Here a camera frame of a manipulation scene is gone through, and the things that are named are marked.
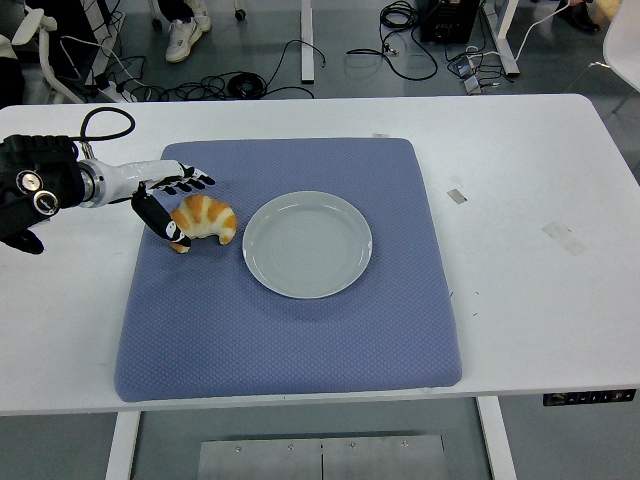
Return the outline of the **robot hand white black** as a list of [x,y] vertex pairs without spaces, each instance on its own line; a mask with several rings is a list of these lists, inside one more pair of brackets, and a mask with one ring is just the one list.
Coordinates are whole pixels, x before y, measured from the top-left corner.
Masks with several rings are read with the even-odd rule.
[[190,192],[214,185],[215,181],[206,173],[176,160],[135,162],[109,166],[101,162],[96,165],[101,170],[96,180],[94,206],[129,200],[134,212],[159,237],[190,247],[191,240],[177,226],[165,208],[153,197],[151,191],[161,190],[175,195],[177,190]]

